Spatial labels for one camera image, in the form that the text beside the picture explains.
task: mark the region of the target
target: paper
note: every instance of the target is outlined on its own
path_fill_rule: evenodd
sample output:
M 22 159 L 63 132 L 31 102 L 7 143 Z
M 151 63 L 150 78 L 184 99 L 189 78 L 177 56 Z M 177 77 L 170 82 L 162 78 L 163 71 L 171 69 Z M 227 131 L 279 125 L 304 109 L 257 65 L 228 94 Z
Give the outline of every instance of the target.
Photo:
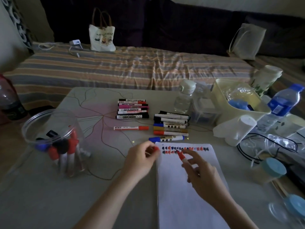
M 207 202 L 201 199 L 188 183 L 185 169 L 175 150 L 197 151 L 204 160 L 215 166 L 222 181 L 227 182 L 210 144 L 156 142 L 161 150 L 157 162 L 159 229 L 229 229 L 225 220 Z

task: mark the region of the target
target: teal lid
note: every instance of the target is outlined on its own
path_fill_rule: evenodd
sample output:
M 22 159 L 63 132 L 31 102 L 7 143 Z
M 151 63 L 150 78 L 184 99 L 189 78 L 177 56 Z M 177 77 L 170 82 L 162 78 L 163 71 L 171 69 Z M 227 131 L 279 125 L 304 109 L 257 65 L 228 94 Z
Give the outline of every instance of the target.
M 274 158 L 267 158 L 262 161 L 262 168 L 271 177 L 279 178 L 287 173 L 285 166 Z
M 303 198 L 291 194 L 284 199 L 284 203 L 290 213 L 300 218 L 305 217 L 305 200 Z

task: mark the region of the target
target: dark bottle label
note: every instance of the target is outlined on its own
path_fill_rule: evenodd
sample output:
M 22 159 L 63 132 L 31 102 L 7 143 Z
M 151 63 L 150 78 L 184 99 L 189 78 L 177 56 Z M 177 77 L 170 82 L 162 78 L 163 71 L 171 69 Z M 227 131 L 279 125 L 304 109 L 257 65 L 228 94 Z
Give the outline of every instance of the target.
M 27 111 L 20 101 L 10 104 L 7 109 L 1 110 L 11 121 L 20 120 L 27 116 Z

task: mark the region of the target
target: white bag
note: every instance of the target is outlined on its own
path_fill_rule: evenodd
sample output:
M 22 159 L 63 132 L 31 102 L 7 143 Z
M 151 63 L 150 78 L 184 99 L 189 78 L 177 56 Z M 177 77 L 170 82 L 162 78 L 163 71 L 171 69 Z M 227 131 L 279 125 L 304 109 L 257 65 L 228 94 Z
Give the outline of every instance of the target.
M 230 43 L 229 53 L 233 52 L 241 59 L 255 60 L 255 55 L 260 49 L 265 37 L 266 29 L 253 24 L 242 23 L 238 31 L 236 32 L 238 35 L 234 41 L 232 50 L 231 45 L 236 34 Z
M 92 15 L 92 24 L 89 26 L 89 36 L 91 42 L 91 50 L 99 51 L 99 52 L 106 52 L 106 51 L 115 51 L 116 48 L 113 44 L 113 36 L 115 27 L 112 26 L 111 18 L 109 14 L 105 11 L 100 12 L 100 27 L 94 26 L 94 14 L 98 8 L 94 8 L 93 15 Z M 105 22 L 103 17 L 103 13 L 106 13 L 109 16 L 109 26 Z

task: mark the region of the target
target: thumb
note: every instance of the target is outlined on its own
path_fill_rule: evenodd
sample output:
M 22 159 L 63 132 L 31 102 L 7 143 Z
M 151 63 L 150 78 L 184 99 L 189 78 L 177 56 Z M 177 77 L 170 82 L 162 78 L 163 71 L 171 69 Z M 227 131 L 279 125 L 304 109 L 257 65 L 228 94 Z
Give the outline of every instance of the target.
M 183 163 L 183 168 L 185 169 L 186 173 L 188 174 L 189 179 L 191 182 L 195 181 L 196 178 L 198 178 L 198 175 L 196 175 L 193 167 L 188 163 Z
M 157 158 L 160 155 L 160 150 L 156 150 L 154 151 L 147 159 L 151 162 L 154 163 L 155 160 L 157 160 Z

